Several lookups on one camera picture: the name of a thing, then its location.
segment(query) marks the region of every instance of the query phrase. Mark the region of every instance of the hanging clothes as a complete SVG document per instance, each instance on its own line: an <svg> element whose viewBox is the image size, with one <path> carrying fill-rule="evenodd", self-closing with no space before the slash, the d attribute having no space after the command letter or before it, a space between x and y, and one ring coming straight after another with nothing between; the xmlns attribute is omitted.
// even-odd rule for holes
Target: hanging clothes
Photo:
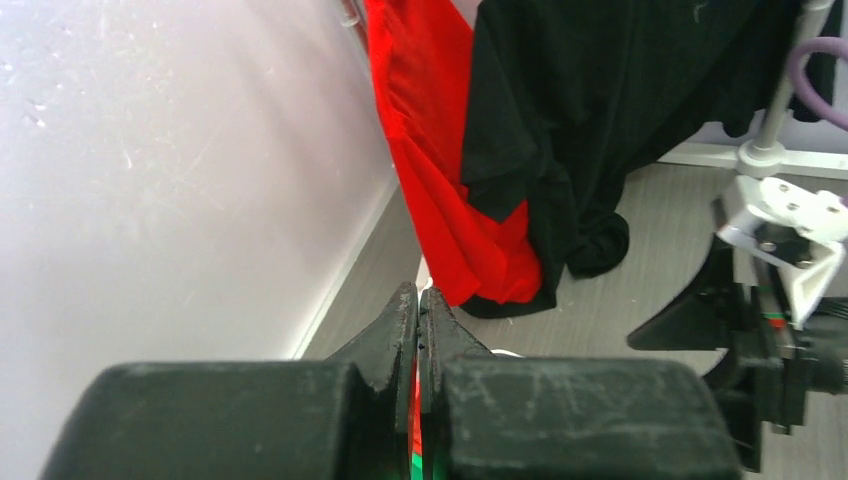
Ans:
<svg viewBox="0 0 848 480"><path fill-rule="evenodd" d="M838 29L837 3L825 34ZM629 245L627 223L615 213L626 175L705 122L747 132L782 74L800 5L484 0L461 180L468 203L491 220L526 209L543 279L530 301L478 292L463 309L491 318L552 308L566 265L575 277L618 265ZM808 71L827 99L833 64L814 59ZM804 108L799 116L815 120Z"/></svg>
<svg viewBox="0 0 848 480"><path fill-rule="evenodd" d="M542 284L527 205L499 221L460 183L472 31L450 0L366 0L377 111L421 250L451 305L529 302Z"/></svg>

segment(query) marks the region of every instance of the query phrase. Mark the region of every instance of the white clamp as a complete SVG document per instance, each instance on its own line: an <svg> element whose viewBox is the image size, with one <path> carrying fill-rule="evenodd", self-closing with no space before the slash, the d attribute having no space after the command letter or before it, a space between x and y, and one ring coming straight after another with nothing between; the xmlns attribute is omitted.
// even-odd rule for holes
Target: white clamp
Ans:
<svg viewBox="0 0 848 480"><path fill-rule="evenodd" d="M717 235L728 244L777 267L798 330L815 310L845 259L848 208L831 192L812 193L785 180L740 176L721 197L725 222ZM810 241L810 260L790 264L759 243L764 223L795 229Z"/></svg>

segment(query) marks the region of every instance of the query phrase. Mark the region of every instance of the green light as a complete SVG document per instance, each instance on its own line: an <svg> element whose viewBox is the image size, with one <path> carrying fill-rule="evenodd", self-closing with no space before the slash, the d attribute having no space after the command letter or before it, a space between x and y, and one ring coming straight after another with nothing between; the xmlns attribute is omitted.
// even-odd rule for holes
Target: green light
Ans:
<svg viewBox="0 0 848 480"><path fill-rule="evenodd" d="M421 459L421 456L417 453L412 454L412 470L410 471L410 476L412 480L424 480L424 470L423 470L424 462Z"/></svg>

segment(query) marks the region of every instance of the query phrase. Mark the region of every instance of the red cloth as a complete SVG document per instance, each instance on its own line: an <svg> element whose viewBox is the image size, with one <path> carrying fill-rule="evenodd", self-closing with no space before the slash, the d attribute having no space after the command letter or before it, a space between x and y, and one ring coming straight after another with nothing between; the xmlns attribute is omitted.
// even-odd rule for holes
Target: red cloth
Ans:
<svg viewBox="0 0 848 480"><path fill-rule="evenodd" d="M418 373L418 362L415 362L415 396L412 401L412 408L410 409L412 412L412 452L409 454L409 458L412 458L412 454L416 454L419 457L424 456L424 446L421 443L421 377Z"/></svg>
<svg viewBox="0 0 848 480"><path fill-rule="evenodd" d="M475 294L529 302L542 272L526 202L498 224L460 183L471 28L451 0L365 5L377 110L434 284L451 305Z"/></svg>

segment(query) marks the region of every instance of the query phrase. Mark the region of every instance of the purple hanger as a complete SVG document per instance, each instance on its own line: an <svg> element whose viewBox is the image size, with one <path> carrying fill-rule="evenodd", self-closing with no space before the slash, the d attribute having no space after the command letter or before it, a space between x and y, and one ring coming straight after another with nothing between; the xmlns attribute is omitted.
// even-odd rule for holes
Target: purple hanger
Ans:
<svg viewBox="0 0 848 480"><path fill-rule="evenodd" d="M798 44L789 52L786 69L795 95L819 117L848 132L848 114L833 109L813 89L801 60L811 53L828 53L848 62L848 41L839 37L817 37Z"/></svg>

